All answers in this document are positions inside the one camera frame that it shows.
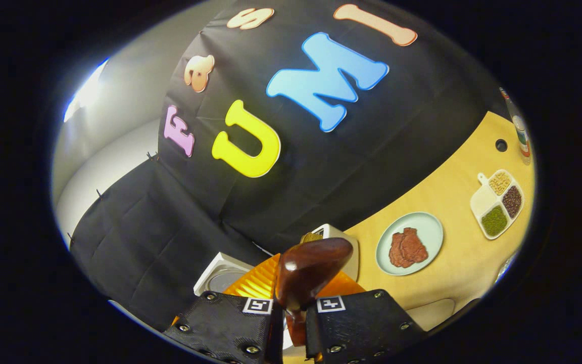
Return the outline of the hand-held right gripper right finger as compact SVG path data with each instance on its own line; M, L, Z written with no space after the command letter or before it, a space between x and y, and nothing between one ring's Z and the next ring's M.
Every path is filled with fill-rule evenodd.
M379 363L428 337L386 290L366 291L344 272L307 309L305 332L316 363Z

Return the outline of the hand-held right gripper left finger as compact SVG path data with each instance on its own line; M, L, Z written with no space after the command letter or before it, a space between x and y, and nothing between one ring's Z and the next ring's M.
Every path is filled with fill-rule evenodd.
M218 253L194 285L196 300L164 336L228 363L282 363L283 313L273 300L279 254L257 266Z

